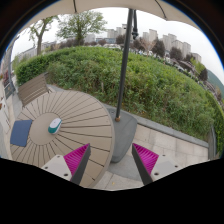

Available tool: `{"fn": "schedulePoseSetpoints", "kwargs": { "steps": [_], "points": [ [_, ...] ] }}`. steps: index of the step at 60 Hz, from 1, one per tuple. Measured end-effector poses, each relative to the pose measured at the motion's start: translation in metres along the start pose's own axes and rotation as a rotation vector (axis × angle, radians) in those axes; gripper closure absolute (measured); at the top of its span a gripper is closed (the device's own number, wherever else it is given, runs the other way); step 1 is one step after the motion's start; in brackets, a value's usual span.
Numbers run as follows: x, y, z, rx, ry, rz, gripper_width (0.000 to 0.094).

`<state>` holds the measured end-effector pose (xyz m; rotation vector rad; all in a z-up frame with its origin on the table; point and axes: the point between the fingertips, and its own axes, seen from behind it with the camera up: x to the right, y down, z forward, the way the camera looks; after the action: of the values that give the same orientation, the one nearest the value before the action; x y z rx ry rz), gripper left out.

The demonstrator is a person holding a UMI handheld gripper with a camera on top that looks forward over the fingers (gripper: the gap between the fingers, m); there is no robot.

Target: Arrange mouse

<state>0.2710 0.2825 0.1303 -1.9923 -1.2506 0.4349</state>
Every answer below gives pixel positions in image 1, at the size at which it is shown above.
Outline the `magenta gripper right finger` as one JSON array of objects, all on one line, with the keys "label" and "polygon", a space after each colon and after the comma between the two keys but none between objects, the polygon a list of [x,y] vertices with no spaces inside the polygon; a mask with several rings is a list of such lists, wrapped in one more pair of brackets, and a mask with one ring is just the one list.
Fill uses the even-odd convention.
[{"label": "magenta gripper right finger", "polygon": [[132,144],[132,155],[144,185],[148,185],[181,169],[181,166],[169,156]]}]

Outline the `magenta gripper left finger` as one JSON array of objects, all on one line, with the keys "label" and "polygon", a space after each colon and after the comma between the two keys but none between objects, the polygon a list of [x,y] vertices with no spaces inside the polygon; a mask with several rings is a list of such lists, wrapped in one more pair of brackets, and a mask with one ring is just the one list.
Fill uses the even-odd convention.
[{"label": "magenta gripper left finger", "polygon": [[65,156],[54,156],[42,167],[42,169],[79,185],[90,155],[90,145],[86,144]]}]

